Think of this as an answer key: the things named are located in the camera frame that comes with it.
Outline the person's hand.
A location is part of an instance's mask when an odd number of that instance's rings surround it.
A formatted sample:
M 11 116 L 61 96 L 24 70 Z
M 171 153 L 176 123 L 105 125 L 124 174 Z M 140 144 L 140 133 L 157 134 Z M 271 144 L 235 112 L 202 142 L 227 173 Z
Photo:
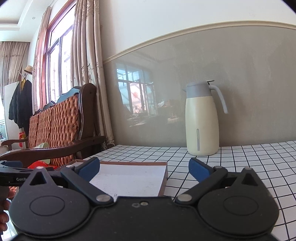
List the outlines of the person's hand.
M 5 211 L 8 211 L 10 207 L 9 199 L 12 200 L 17 191 L 18 187 L 1 187 L 1 232 L 7 230 L 7 223 L 10 220 L 8 214 Z

